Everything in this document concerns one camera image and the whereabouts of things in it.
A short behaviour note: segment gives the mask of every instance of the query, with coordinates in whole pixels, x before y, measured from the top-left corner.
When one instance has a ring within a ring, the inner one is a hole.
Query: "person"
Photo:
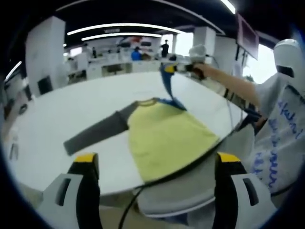
[[[305,76],[302,50],[296,41],[278,43],[274,58],[279,72],[256,85],[207,64],[198,63],[194,68],[257,106],[268,118],[242,163],[271,194],[279,195],[292,186],[305,161]]]
[[[162,51],[161,51],[161,56],[162,58],[166,58],[168,54],[168,49],[170,46],[167,44],[168,40],[165,40],[165,44],[161,45]]]
[[[134,51],[132,52],[132,60],[133,61],[140,61],[142,60],[142,55],[139,52],[140,48],[139,47],[135,47]]]
[[[93,58],[97,58],[95,47],[92,48],[92,56]]]

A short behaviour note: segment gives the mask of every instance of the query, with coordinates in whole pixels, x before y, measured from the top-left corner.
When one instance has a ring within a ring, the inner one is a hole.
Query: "person in blue shirt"
[[[141,53],[139,53],[139,47],[136,47],[135,49],[134,49],[134,51],[132,52],[132,60],[133,61],[140,61],[140,60],[142,60],[142,55],[141,55]]]

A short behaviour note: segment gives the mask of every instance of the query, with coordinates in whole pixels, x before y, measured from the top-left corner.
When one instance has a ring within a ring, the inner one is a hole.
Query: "white table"
[[[240,122],[242,111],[216,93],[179,74],[172,82],[174,95],[221,138]],[[86,81],[39,97],[29,103],[26,113],[13,125],[19,138],[19,158],[9,161],[13,174],[21,183],[43,191],[60,173],[66,173],[80,154],[68,156],[63,147],[65,140],[135,100],[152,97],[169,98],[158,72]],[[99,154],[101,195],[119,193],[143,184],[127,150],[127,134],[122,133],[82,150],[83,153]]]

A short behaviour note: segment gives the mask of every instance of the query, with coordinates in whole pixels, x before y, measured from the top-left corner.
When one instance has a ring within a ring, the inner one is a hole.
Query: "monitor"
[[[130,48],[131,44],[130,44],[130,42],[123,42],[123,43],[119,44],[119,46],[121,46],[122,48]]]
[[[257,60],[258,58],[258,46],[259,46],[259,36],[251,28],[251,26],[245,21],[245,19],[238,14],[238,34],[237,34],[237,44],[246,50],[253,58]]]

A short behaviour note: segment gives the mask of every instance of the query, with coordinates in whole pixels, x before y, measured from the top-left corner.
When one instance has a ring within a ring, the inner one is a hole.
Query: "gray t-shirt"
[[[268,120],[243,164],[276,193],[295,182],[305,159],[305,99],[281,73],[257,85],[256,92]]]

